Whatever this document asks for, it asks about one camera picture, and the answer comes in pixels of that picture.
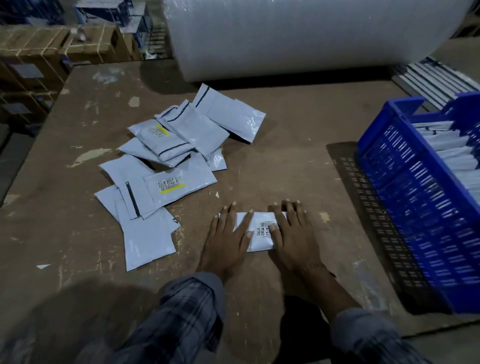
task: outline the barcode label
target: barcode label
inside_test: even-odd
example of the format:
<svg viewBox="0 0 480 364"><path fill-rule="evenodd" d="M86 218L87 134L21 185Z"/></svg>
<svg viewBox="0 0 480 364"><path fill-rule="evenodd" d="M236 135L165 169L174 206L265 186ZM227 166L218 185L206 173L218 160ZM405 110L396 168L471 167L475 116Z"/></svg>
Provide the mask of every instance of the barcode label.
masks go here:
<svg viewBox="0 0 480 364"><path fill-rule="evenodd" d="M263 237L268 237L271 236L270 234L270 229L268 228L270 225L275 225L276 221L261 221L256 223L256 235L257 236L263 236Z"/></svg>
<svg viewBox="0 0 480 364"><path fill-rule="evenodd" d="M152 127L148 128L147 130L149 132L151 132L153 135L155 135L157 138L161 138L162 136L169 135L169 132L167 132L160 125L152 126Z"/></svg>
<svg viewBox="0 0 480 364"><path fill-rule="evenodd" d="M161 194L176 190L177 188L185 187L182 176L167 178L166 180L159 181L158 187Z"/></svg>

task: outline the blue plastic crate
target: blue plastic crate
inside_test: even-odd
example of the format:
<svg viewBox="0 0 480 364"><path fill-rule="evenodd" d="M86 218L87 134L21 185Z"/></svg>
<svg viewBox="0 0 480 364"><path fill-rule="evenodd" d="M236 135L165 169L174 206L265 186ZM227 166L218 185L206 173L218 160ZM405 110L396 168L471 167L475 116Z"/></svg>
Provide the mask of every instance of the blue plastic crate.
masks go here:
<svg viewBox="0 0 480 364"><path fill-rule="evenodd" d="M480 313L480 206L412 126L454 121L478 159L480 92L457 96L419 114L423 97L387 101L357 157L429 283L454 313Z"/></svg>

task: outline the stack of boxes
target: stack of boxes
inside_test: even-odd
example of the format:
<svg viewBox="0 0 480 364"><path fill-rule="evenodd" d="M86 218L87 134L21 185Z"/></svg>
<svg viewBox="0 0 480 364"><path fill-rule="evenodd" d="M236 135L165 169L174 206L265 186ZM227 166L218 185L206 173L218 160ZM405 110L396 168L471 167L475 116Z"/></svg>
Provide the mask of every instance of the stack of boxes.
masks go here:
<svg viewBox="0 0 480 364"><path fill-rule="evenodd" d="M133 37L140 50L153 27L144 1L133 5L132 0L80 0L74 10L80 24L116 23L123 34L131 35L127 43Z"/></svg>
<svg viewBox="0 0 480 364"><path fill-rule="evenodd" d="M0 24L62 25L59 0L0 0Z"/></svg>
<svg viewBox="0 0 480 364"><path fill-rule="evenodd" d="M81 27L8 25L0 29L0 108L10 124L42 123L75 65L131 59L115 24Z"/></svg>

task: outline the plastic wrap roll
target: plastic wrap roll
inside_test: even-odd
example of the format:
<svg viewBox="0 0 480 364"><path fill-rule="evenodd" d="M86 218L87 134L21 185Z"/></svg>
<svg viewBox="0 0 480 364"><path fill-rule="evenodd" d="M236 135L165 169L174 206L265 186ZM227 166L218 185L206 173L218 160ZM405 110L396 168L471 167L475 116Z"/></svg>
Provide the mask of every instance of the plastic wrap roll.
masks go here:
<svg viewBox="0 0 480 364"><path fill-rule="evenodd" d="M417 62L473 0L164 0L186 81Z"/></svg>

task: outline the plaid shirt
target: plaid shirt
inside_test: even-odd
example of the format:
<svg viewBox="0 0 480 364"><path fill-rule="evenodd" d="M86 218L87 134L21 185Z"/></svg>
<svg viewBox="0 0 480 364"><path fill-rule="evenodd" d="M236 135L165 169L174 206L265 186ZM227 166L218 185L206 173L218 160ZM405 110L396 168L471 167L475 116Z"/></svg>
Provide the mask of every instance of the plaid shirt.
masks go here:
<svg viewBox="0 0 480 364"><path fill-rule="evenodd" d="M223 328L223 296L222 282L211 273L197 272L175 281L162 297L159 309L109 362L193 363L201 348L215 351ZM340 313L330 331L337 351L334 363L430 363L400 338L389 320L361 308Z"/></svg>

